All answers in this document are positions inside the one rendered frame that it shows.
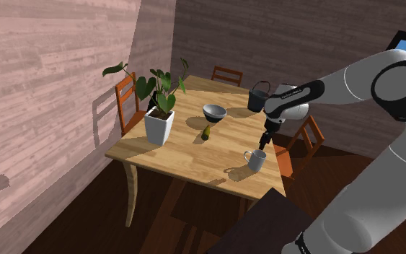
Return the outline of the dark robot stand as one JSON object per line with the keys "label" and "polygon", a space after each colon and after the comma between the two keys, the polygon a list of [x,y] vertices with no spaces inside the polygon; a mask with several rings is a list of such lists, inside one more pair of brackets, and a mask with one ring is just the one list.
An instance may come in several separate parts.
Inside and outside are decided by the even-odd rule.
{"label": "dark robot stand", "polygon": [[206,254],[281,254],[312,222],[271,188]]}

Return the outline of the grey mug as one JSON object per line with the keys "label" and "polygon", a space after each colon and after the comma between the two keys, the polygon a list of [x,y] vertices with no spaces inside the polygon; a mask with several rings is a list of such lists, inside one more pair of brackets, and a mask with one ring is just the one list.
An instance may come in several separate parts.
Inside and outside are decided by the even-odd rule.
{"label": "grey mug", "polygon": [[265,162],[267,154],[260,149],[244,152],[244,159],[247,161],[247,166],[254,172],[260,171]]}

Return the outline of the orange wooden chair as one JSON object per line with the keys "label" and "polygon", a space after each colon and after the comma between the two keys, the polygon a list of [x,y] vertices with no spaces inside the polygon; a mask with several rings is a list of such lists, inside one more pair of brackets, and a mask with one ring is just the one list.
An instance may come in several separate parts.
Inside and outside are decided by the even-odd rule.
{"label": "orange wooden chair", "polygon": [[132,72],[115,85],[115,96],[120,120],[121,136],[135,127],[146,113],[140,109],[136,92],[136,73]]}
{"label": "orange wooden chair", "polygon": [[286,146],[273,137],[273,147],[281,175],[294,179],[321,147],[325,138],[310,115]]}
{"label": "orange wooden chair", "polygon": [[227,69],[221,66],[214,66],[211,80],[219,79],[226,82],[241,86],[243,73],[232,69]]}

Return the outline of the green plant in white pot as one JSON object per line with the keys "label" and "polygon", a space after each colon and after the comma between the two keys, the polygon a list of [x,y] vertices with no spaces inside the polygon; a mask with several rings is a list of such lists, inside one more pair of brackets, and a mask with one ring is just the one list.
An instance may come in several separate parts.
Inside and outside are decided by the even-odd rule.
{"label": "green plant in white pot", "polygon": [[118,104],[121,105],[132,92],[139,100],[150,97],[154,106],[144,115],[146,136],[149,143],[163,145],[169,137],[175,112],[172,110],[176,103],[175,91],[180,88],[185,92],[183,76],[176,82],[171,82],[171,74],[161,69],[151,69],[153,77],[146,79],[144,76],[135,77],[128,73],[126,63],[122,61],[115,66],[107,67],[102,71],[102,76],[124,71],[128,76],[116,85]]}

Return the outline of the dark bowl with pale inside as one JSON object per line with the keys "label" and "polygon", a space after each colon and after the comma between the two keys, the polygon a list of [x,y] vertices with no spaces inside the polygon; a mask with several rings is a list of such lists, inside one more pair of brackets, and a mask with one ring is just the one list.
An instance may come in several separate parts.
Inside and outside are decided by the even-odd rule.
{"label": "dark bowl with pale inside", "polygon": [[206,104],[203,106],[203,114],[207,121],[218,123],[227,115],[227,110],[219,105]]}

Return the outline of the light wooden table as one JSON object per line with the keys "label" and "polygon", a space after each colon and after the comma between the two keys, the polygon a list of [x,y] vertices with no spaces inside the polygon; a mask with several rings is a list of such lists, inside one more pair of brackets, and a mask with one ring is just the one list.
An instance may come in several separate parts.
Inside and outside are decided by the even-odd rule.
{"label": "light wooden table", "polygon": [[[148,142],[140,121],[105,154],[125,168],[127,227],[136,207],[139,167],[253,201],[270,188],[285,192],[272,145],[264,149],[267,157],[259,172],[251,171],[244,160],[245,151],[259,147],[265,122],[263,113],[247,109],[247,89],[197,76],[188,76],[184,85],[186,92],[177,94],[171,131],[163,145]],[[225,108],[227,115],[218,123],[207,121],[206,104]],[[211,132],[204,141],[201,134],[207,125]]]}

